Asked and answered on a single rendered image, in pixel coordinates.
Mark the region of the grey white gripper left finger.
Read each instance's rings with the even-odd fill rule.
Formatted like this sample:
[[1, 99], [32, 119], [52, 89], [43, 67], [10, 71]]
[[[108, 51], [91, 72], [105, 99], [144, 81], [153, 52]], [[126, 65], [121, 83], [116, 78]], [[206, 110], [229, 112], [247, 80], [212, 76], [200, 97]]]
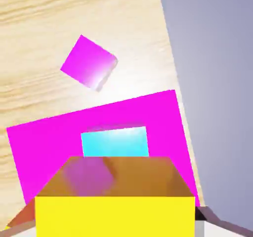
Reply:
[[6, 226], [6, 229], [0, 232], [0, 237], [11, 237], [33, 228], [35, 221], [35, 200], [32, 199]]

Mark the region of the small cyan cube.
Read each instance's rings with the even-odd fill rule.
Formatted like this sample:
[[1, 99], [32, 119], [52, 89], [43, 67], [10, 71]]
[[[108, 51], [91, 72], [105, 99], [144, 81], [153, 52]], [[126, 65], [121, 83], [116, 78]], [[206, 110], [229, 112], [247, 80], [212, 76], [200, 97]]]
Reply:
[[147, 157], [146, 127], [113, 129], [81, 134], [85, 157]]

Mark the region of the small magenta cube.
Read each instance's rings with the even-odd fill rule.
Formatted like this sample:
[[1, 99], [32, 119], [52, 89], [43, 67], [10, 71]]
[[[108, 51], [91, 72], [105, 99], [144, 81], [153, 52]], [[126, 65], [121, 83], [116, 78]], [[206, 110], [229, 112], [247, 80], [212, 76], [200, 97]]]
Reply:
[[117, 63], [115, 55], [81, 35], [60, 70], [99, 92]]

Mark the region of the small yellow cube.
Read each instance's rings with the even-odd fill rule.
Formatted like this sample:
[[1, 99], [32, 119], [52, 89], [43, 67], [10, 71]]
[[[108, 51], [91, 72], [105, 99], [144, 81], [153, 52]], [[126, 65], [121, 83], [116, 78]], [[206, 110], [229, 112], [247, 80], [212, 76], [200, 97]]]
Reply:
[[194, 237], [195, 196], [168, 158], [71, 158], [35, 198], [37, 237]]

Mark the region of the large magenta box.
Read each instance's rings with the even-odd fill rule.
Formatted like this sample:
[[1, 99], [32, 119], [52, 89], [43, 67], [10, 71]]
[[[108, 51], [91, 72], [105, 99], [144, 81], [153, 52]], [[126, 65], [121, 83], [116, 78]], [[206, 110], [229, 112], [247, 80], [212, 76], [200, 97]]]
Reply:
[[197, 187], [174, 90], [9, 127], [7, 134], [25, 202], [71, 156], [84, 156], [81, 134], [146, 127], [151, 157], [168, 157], [193, 195]]

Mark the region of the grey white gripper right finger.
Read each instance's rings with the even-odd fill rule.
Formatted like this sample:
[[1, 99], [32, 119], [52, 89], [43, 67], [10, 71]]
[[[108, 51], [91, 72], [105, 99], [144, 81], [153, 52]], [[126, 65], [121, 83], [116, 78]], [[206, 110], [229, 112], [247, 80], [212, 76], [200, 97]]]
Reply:
[[220, 220], [208, 206], [196, 206], [195, 237], [253, 237], [253, 231]]

